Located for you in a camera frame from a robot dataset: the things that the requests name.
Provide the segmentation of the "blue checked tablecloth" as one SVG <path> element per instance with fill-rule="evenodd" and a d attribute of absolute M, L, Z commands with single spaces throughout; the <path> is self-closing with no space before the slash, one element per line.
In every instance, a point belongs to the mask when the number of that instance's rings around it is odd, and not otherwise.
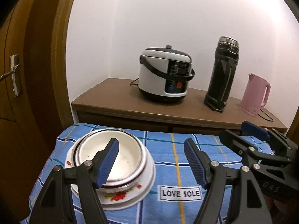
<path fill-rule="evenodd" d="M 68 150 L 76 140 L 85 134 L 108 126 L 77 123 L 63 131 L 56 140 L 56 146 L 46 161 L 43 170 L 29 196 L 29 208 L 32 211 L 38 194 L 52 168 L 63 165 Z M 138 137 L 148 148 L 156 166 L 156 179 L 149 194 L 139 203 L 130 208 L 118 211 L 106 211 L 109 223 L 193 223 L 202 200 L 186 202 L 160 201 L 158 187 L 198 187 L 202 197 L 206 191 L 197 185 L 188 161 L 184 155 L 184 141 L 188 138 L 206 152 L 211 160 L 223 166 L 239 169 L 241 157 L 225 147 L 219 136 L 179 133 L 156 133 L 151 131 L 125 131 Z M 31 213 L 21 223 L 29 223 Z"/>

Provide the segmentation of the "pink electric kettle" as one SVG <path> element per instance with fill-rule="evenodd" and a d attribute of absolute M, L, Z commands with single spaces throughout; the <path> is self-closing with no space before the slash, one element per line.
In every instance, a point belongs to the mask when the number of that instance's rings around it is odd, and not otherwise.
<path fill-rule="evenodd" d="M 256 74 L 251 73 L 248 76 L 249 80 L 239 108 L 250 116 L 257 116 L 259 110 L 267 104 L 271 85 Z"/>

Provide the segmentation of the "brown wooden door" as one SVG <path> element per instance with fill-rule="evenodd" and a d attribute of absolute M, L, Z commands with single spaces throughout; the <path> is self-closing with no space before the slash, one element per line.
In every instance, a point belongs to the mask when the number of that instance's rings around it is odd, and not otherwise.
<path fill-rule="evenodd" d="M 19 0 L 1 26 L 1 223 L 30 214 L 29 195 L 73 124 L 66 36 L 74 0 Z"/>

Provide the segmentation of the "black tall thermos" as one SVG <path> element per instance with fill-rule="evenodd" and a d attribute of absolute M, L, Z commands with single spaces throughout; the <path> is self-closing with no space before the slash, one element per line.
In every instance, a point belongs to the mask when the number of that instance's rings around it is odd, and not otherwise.
<path fill-rule="evenodd" d="M 214 55 L 214 65 L 204 104 L 211 110 L 223 112 L 233 84 L 239 61 L 237 40 L 222 36 L 219 38 Z"/>

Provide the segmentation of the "white enamel bowl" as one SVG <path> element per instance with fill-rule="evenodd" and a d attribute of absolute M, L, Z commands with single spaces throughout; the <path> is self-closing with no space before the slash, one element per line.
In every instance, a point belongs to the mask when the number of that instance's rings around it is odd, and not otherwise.
<path fill-rule="evenodd" d="M 134 135 L 114 129 L 93 131 L 81 138 L 73 151 L 75 166 L 91 160 L 95 184 L 116 188 L 136 179 L 147 162 L 144 145 Z"/>

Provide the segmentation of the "brown wooden sideboard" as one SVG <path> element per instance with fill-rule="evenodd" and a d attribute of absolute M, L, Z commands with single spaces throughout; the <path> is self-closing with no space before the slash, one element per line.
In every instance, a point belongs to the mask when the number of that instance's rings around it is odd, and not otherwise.
<path fill-rule="evenodd" d="M 267 109 L 269 122 L 252 117 L 240 108 L 239 99 L 230 97 L 223 113 L 210 110 L 204 103 L 205 91 L 190 88 L 178 104 L 163 105 L 147 100 L 128 79 L 108 78 L 89 89 L 72 103 L 80 123 L 164 133 L 218 135 L 222 130 L 239 133 L 241 123 L 286 133 L 287 127 Z"/>

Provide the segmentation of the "red floral white plate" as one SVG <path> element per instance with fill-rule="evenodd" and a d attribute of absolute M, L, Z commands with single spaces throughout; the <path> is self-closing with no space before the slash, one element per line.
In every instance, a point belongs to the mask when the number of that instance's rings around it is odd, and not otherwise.
<path fill-rule="evenodd" d="M 65 168 L 93 159 L 111 138 L 118 140 L 119 152 L 107 182 L 96 190 L 103 209 L 108 211 L 137 204 L 149 193 L 156 177 L 154 160 L 143 143 L 131 133 L 109 128 L 79 138 L 67 153 Z"/>

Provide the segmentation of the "white black rice cooker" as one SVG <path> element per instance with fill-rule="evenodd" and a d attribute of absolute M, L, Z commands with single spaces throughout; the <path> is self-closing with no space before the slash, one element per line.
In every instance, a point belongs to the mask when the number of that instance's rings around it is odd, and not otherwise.
<path fill-rule="evenodd" d="M 172 46 L 146 48 L 139 57 L 139 91 L 150 101 L 181 102 L 195 76 L 191 56 Z"/>

